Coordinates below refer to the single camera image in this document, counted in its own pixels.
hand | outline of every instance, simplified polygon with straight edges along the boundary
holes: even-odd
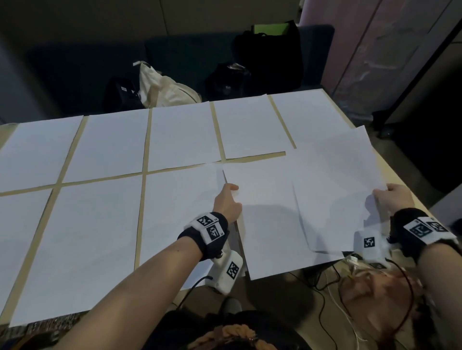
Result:
[[[406,208],[414,208],[411,190],[404,185],[387,183],[388,191],[375,189],[372,191],[380,205],[390,212],[393,216],[397,211]]]
[[[226,183],[218,196],[215,197],[213,211],[222,214],[228,220],[228,224],[235,222],[242,212],[242,204],[236,203],[231,194],[231,191],[238,189],[238,185]]]

white cable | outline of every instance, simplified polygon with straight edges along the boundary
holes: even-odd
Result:
[[[326,270],[324,271],[324,274],[326,275],[326,283],[328,284],[329,281],[328,281],[328,278],[327,278],[327,272],[326,272]],[[330,285],[329,285],[329,284],[327,285],[327,290],[328,290],[329,295],[330,295],[330,298],[331,298],[332,301],[334,302],[335,306],[345,315],[346,319],[348,320],[348,323],[349,323],[350,326],[351,326],[351,329],[353,329],[353,333],[354,333],[354,335],[355,335],[355,337],[356,337],[356,350],[359,350],[359,341],[361,340],[361,341],[363,341],[363,342],[367,342],[367,339],[362,339],[362,338],[356,333],[356,330],[355,330],[354,327],[353,327],[353,323],[352,323],[352,321],[351,321],[350,315],[348,315],[348,314],[345,312],[345,310],[344,310],[342,307],[340,307],[339,304],[337,304],[337,302],[335,301],[334,297],[332,296],[332,293],[331,293],[331,291],[330,291]]]

table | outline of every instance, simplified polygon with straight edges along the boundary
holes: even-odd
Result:
[[[287,127],[285,126],[285,123],[284,123],[279,111],[277,110],[277,107],[276,107],[272,97],[268,96],[268,99],[270,100],[270,102],[271,102],[271,104],[272,104],[272,106],[273,106],[279,120],[281,121],[281,124],[282,124],[285,132],[287,133],[287,136],[289,137],[289,139],[290,139],[290,141],[292,143],[292,146],[295,147],[295,144],[294,144],[294,142],[293,142],[293,140],[292,140],[292,138],[290,136],[290,133],[287,130]],[[329,97],[328,97],[328,99],[332,103],[332,105],[337,109],[337,111],[340,113],[340,115],[344,119],[345,123],[347,123],[351,128],[355,128],[354,125],[350,122],[350,120],[345,116],[345,114],[338,108],[338,106]],[[214,127],[215,127],[215,132],[216,132],[217,140],[218,140],[218,144],[219,144],[219,151],[220,151],[220,155],[221,155],[221,163],[246,163],[246,162],[252,162],[252,161],[256,161],[256,160],[268,159],[268,158],[272,158],[272,157],[278,157],[278,156],[285,155],[285,152],[279,152],[279,153],[272,153],[272,154],[259,155],[259,156],[250,156],[250,157],[244,157],[244,158],[238,158],[238,159],[226,159],[225,158],[225,152],[224,152],[224,149],[223,149],[223,144],[222,144],[222,141],[221,141],[221,135],[220,135],[220,131],[219,131],[217,116],[216,116],[215,107],[214,107],[213,102],[210,102],[210,106],[211,106],[211,111],[212,111],[213,124],[214,124]],[[152,115],[152,109],[149,111],[148,130],[150,130],[151,115]],[[8,140],[8,137],[14,132],[15,127],[16,127],[15,124],[8,124],[8,125],[4,125],[4,126],[0,127],[0,148]],[[77,131],[77,135],[76,135],[77,139],[79,137],[79,133],[81,135],[82,132],[83,132],[83,128],[81,126],[81,128],[79,128],[79,130]],[[73,143],[73,145],[71,146],[71,149],[69,150],[69,154],[68,154],[68,157],[67,157],[68,159],[66,159],[66,161],[64,163],[64,166],[63,166],[63,170],[61,171],[62,173],[65,172],[65,170],[67,169],[67,165],[69,164],[69,162],[71,160],[72,154],[73,154],[76,146],[77,146],[76,143],[75,144]],[[381,174],[383,176],[384,181],[385,182],[398,183],[398,184],[404,184],[403,181],[398,177],[398,175],[393,171],[393,169],[385,162],[385,160],[376,151],[375,151],[375,154],[376,154],[376,159],[377,159],[377,166],[381,171]],[[145,156],[145,162],[144,162],[144,165],[143,165],[143,172],[142,172],[142,174],[143,174],[143,188],[145,187],[146,174],[147,174],[147,161],[146,161],[146,158],[147,157]],[[64,174],[60,174],[60,178],[58,179],[58,182],[55,185],[49,185],[49,186],[46,186],[46,187],[47,188],[60,187],[63,177],[64,177]],[[14,192],[22,193],[22,192],[28,192],[28,191],[27,190],[18,190],[18,191],[14,191]],[[50,201],[56,200],[57,193],[55,195],[55,198],[52,198],[52,197],[53,197],[53,194],[50,196]],[[414,202],[415,202],[417,208],[422,209],[423,211],[429,213],[429,211],[423,206],[423,204],[419,201],[419,199],[414,194],[413,194],[413,199],[414,199]],[[143,207],[140,208],[140,220],[142,220],[142,210],[143,210]],[[44,210],[44,216],[47,215],[46,212],[47,212],[47,209]],[[5,308],[3,309],[2,313],[0,314],[0,325],[9,323],[9,321],[10,321],[10,319],[12,317],[13,311],[14,311],[14,309],[16,307],[16,304],[18,303],[21,291],[22,291],[22,289],[24,287],[24,284],[26,282],[30,267],[32,265],[33,259],[35,257],[35,253],[36,253],[36,251],[38,249],[38,246],[39,246],[42,234],[43,234],[43,230],[41,230],[41,233],[39,233],[39,231],[40,230],[37,230],[38,233],[36,234],[36,236],[34,237],[34,240],[32,241],[32,244],[31,244],[31,246],[29,248],[29,251],[28,251],[28,253],[26,255],[26,258],[25,258],[25,260],[23,262],[22,268],[21,268],[21,270],[20,270],[20,272],[18,274],[15,285],[14,285],[14,287],[13,287],[11,293],[10,293],[10,296],[8,298],[8,301],[7,301],[6,305],[5,305]],[[137,245],[136,256],[135,256],[135,266],[136,267],[139,266],[140,248],[141,247]]]

forearm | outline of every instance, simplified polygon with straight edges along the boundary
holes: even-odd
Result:
[[[446,244],[431,244],[423,250],[417,267],[462,349],[462,257]]]
[[[180,238],[119,283],[56,348],[141,349],[201,258],[191,238]]]

